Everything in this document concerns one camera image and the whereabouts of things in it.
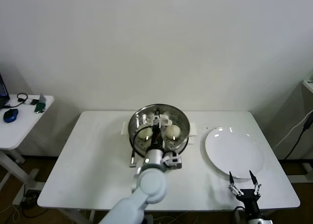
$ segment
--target blue mouse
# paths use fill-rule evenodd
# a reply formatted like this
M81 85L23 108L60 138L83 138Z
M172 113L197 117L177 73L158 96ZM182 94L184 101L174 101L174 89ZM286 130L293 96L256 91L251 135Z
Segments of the blue mouse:
M8 111L6 111L3 115L3 120L6 122L6 123L11 123L13 121L16 120L16 117L18 116L19 114L19 110L18 109L10 109Z

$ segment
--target green object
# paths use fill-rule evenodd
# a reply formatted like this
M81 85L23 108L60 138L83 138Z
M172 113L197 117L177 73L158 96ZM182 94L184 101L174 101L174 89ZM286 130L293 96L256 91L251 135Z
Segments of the green object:
M45 103L37 103L35 113L43 113L45 111Z

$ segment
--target small white desk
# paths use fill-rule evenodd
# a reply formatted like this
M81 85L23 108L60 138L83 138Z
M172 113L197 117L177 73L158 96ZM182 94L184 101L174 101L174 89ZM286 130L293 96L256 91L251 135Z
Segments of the small white desk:
M124 121L134 112L83 112L64 146L41 194L42 207L61 208L79 224L89 221L72 209L109 210L131 194L135 169L129 168L131 146L121 135ZM185 112L195 122L198 136L182 153L182 169L166 172L168 193L151 204L156 211L233 210L242 205L228 189L223 174L203 153L210 130L233 126L249 133L265 156L263 170L256 176L262 184L260 209L293 208L300 205L286 174L249 112ZM239 188L252 188L252 181L235 180Z
M29 95L28 97L32 99L39 99L39 95ZM52 96L45 96L45 98L45 108L48 109L53 103L54 98ZM19 104L15 94L10 95L10 101L7 104L10 104L11 106ZM43 187L42 183L35 182L34 180L36 174L38 173L38 169L32 170L32 172L28 175L3 151L10 153L16 162L23 163L25 161L24 158L14 149L20 145L37 121L43 116L43 113L36 114L34 112L35 106L32 105L21 104L16 108L19 110L19 114L17 119L11 123L5 123L3 120L3 114L9 109L0 110L0 165L8 170L8 173L0 183L0 189L4 186L10 174L13 174L25 185L27 185L27 189L33 188L38 190L40 187ZM20 203L20 194L22 194L22 192L23 190L21 188L17 197L14 199L13 204L17 205Z

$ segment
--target white plate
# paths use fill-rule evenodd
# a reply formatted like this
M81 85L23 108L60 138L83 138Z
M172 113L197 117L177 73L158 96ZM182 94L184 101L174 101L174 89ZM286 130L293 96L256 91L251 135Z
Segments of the white plate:
M251 136L233 127L212 130L205 140L206 153L213 164L233 177L249 179L249 170L258 174L264 165L264 156Z

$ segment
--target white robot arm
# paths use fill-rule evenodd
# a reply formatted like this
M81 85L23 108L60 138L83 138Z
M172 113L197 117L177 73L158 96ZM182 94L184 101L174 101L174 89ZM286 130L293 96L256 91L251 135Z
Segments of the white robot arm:
M151 146L147 149L142 167L135 175L137 180L133 193L128 198L121 199L100 224L141 224L147 205L164 199L167 191L164 172L167 169L181 168L181 158L173 151L164 151L163 139L160 137L161 123L157 113L150 126L153 131Z
M100 224L140 224L146 206L160 202L165 195L164 173L155 168L147 169L139 175L137 188L131 196L121 199Z

